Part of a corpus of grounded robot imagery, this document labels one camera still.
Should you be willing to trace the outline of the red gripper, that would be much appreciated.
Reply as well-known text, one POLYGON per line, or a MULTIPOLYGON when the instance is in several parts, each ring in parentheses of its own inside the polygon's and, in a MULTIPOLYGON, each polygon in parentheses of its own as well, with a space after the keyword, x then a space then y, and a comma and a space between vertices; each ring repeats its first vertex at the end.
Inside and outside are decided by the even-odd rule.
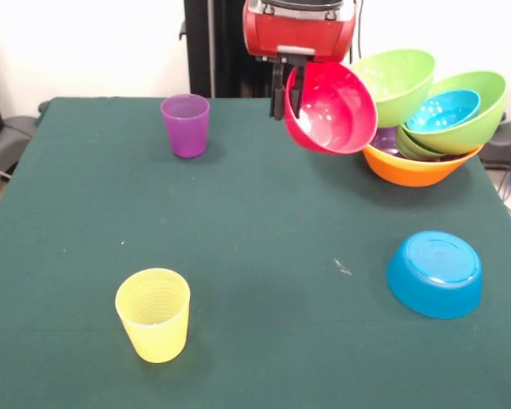
MULTIPOLYGON (((250 55, 295 59, 290 105, 300 117, 307 58, 340 61, 347 53, 357 21, 355 1, 246 1, 243 7, 244 43, 250 55)), ((284 117, 284 63, 273 61, 269 116, 284 117)))

